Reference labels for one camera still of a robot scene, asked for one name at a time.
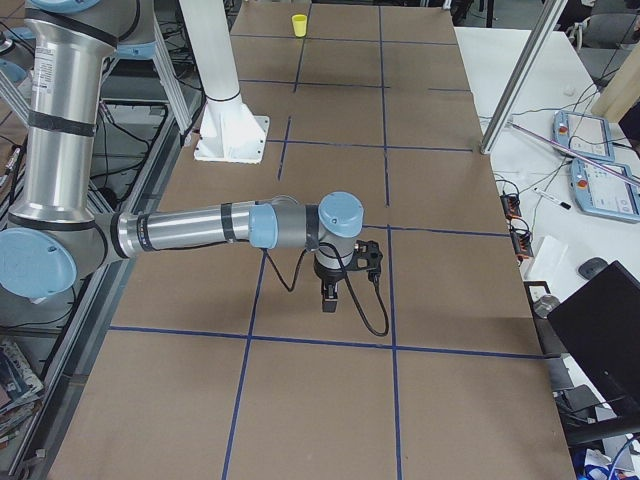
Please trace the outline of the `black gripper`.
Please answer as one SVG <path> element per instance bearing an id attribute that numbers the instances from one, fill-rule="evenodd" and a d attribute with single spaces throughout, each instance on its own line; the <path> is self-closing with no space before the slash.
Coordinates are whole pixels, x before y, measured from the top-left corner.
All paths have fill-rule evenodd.
<path id="1" fill-rule="evenodd" d="M 338 284 L 346 278 L 341 269 L 331 269 L 320 263 L 314 264 L 314 272 L 321 281 L 322 311 L 335 313 L 338 305 Z"/>

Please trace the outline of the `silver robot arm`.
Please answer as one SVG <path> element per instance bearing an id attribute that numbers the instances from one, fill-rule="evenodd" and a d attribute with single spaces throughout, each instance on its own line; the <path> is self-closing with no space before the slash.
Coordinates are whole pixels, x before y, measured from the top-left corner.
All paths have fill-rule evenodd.
<path id="1" fill-rule="evenodd" d="M 154 46 L 150 1 L 30 1 L 36 36 L 25 184 L 1 233 L 1 284 L 49 297 L 79 278 L 144 252 L 236 242 L 315 256 L 322 308 L 366 253 L 364 209 L 347 192 L 305 205 L 288 196 L 172 213 L 94 215 L 87 207 L 104 60 L 119 48 Z"/>

